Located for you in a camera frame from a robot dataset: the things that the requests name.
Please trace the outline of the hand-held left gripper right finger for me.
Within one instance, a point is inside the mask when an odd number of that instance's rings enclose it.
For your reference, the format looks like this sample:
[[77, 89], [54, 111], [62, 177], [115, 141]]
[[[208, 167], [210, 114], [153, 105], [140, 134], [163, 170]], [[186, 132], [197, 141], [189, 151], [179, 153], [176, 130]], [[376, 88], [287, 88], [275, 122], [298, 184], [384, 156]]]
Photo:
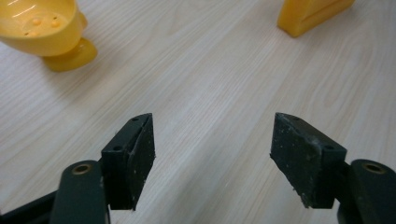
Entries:
[[303, 119], [275, 114], [270, 157], [305, 207], [332, 208], [347, 150]]

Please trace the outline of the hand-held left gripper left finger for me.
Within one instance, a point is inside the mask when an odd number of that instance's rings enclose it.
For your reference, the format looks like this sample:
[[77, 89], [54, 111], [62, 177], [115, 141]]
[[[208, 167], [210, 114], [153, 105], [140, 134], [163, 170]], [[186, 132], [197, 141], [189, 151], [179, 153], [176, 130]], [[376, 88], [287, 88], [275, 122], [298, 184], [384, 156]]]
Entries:
[[129, 119], [101, 151], [111, 210], [135, 210], [155, 160], [151, 113]]

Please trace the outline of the yellow plastic block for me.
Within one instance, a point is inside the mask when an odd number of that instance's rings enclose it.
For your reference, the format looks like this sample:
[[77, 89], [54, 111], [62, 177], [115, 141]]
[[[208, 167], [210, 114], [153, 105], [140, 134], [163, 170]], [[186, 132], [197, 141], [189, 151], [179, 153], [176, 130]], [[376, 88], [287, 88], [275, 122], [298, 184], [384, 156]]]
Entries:
[[277, 27], [298, 37], [350, 8], [355, 0], [284, 0]]

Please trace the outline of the yellow plastic cup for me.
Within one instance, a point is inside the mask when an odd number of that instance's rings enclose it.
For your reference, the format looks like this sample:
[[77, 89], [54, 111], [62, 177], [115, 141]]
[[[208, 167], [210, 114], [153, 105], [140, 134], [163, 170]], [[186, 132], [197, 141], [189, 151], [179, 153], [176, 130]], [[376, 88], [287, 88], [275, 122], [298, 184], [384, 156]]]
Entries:
[[87, 25], [76, 0], [0, 0], [0, 41], [55, 72], [95, 59], [96, 47], [82, 36]]

